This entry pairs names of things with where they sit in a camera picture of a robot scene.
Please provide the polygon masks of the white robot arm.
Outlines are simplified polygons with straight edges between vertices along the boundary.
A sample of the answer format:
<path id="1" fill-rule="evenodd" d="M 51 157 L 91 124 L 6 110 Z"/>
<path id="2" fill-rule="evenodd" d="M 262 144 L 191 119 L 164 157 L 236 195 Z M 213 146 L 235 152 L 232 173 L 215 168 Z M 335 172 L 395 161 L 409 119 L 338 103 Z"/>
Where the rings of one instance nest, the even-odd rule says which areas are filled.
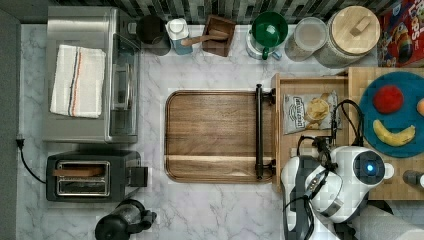
<path id="1" fill-rule="evenodd" d="M 393 166 L 366 147 L 337 147 L 325 164 L 310 155 L 291 158 L 281 170 L 285 240 L 357 240 L 350 223 L 369 192 L 393 175 Z"/>

